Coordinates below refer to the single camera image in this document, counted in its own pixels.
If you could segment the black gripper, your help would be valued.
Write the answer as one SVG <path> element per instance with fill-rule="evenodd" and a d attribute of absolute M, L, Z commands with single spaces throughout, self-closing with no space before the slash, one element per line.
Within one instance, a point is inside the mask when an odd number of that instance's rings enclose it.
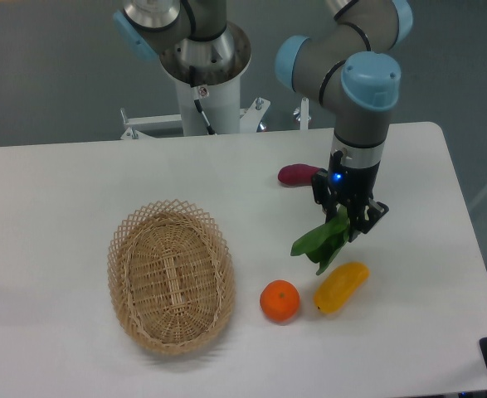
<path fill-rule="evenodd" d="M 348 167 L 346 153 L 339 150 L 330 155 L 328 169 L 311 180 L 314 202 L 321 205 L 326 223 L 338 215 L 338 205 L 347 208 L 349 243 L 366 235 L 389 212 L 386 204 L 373 198 L 379 166 Z"/>

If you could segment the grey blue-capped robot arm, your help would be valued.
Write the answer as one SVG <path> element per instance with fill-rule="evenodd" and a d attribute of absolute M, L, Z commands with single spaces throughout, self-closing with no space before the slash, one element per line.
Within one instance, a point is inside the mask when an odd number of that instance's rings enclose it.
<path fill-rule="evenodd" d="M 401 83 L 388 52 L 408 35 L 413 16 L 406 1 L 332 1 L 329 9 L 332 33 L 288 38 L 275 76 L 335 117 L 329 167 L 312 181 L 314 199 L 328 220 L 344 206 L 355 239 L 387 213 L 373 187 Z M 225 2 L 126 1 L 113 21 L 137 57 L 159 60 L 174 80 L 185 133 L 241 132 L 239 79 L 251 45 L 229 22 Z"/>

